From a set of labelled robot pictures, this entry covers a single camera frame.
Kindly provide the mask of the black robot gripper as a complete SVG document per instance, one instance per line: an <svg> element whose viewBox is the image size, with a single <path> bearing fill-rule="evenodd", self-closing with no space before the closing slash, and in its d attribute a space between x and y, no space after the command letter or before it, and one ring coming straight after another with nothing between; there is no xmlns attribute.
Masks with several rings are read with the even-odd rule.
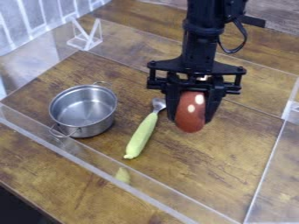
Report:
<svg viewBox="0 0 299 224"><path fill-rule="evenodd" d="M152 60L146 63L149 76L146 87L164 93L166 116L174 120L181 90L201 91L205 97L205 123L212 120L225 94L237 95L241 89L241 76L246 70L241 66L218 63L214 60L216 48L225 53L236 53L246 43L248 34L241 25L237 29L242 42L234 49L220 43L222 28L182 27L181 55L174 59Z"/></svg>

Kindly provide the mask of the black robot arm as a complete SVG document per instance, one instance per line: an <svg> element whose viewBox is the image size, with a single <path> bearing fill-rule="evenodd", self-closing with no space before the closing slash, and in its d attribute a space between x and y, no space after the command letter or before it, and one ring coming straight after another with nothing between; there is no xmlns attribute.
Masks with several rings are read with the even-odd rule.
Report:
<svg viewBox="0 0 299 224"><path fill-rule="evenodd" d="M149 76L146 87L165 95L166 115L173 120L182 92L204 93L204 120L209 121L225 95L240 93L240 66L218 63L216 49L221 47L220 34L226 23L241 33L238 22L248 0L186 0L186 16L182 20L181 54L174 59L152 60L146 63Z"/></svg>

